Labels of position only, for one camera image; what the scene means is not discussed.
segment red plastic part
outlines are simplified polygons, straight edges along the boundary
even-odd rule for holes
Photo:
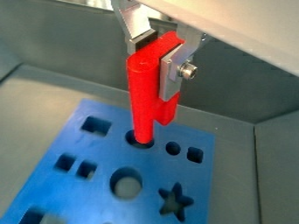
[[[181,43],[175,31],[167,32],[127,59],[135,140],[141,144],[153,139],[155,120],[167,125],[175,116],[180,93],[169,101],[159,98],[160,58]]]

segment metal bracket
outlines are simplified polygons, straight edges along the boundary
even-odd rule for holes
[[[157,39],[157,32],[151,29],[145,8],[137,1],[113,0],[111,3],[125,33],[127,52],[132,54]]]
[[[184,39],[163,58],[160,67],[160,90],[159,97],[168,101],[180,91],[183,78],[189,80],[195,76],[197,67],[189,64],[192,55],[207,40],[207,34],[187,24],[177,23],[176,35]]]

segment square hole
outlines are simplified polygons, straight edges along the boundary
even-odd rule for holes
[[[60,158],[53,167],[61,171],[68,172],[75,163],[75,160],[76,158],[73,156],[63,154],[60,155]]]
[[[81,125],[81,129],[99,135],[105,136],[111,127],[111,122],[89,116]]]
[[[29,208],[25,212],[19,224],[40,224],[43,220],[44,213],[37,209]]]
[[[200,163],[201,163],[201,160],[203,160],[203,150],[191,147],[191,148],[188,149],[187,158],[188,158],[188,160],[191,160],[193,163],[200,164]]]
[[[97,166],[88,161],[83,161],[79,170],[77,176],[83,177],[84,179],[92,179]]]

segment blue board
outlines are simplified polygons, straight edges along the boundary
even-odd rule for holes
[[[0,224],[205,224],[213,135],[156,123],[141,145],[131,129],[128,110],[83,100]],[[121,180],[136,195],[119,194]]]

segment circular hole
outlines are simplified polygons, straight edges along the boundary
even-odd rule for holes
[[[121,200],[135,198],[143,189],[143,179],[139,172],[129,167],[116,170],[109,179],[109,188]]]
[[[155,140],[152,140],[149,143],[139,143],[136,141],[135,132],[129,130],[125,133],[125,140],[127,142],[133,145],[137,149],[149,149],[155,145]]]
[[[165,150],[171,155],[176,156],[181,151],[181,147],[176,142],[169,142],[165,145]]]

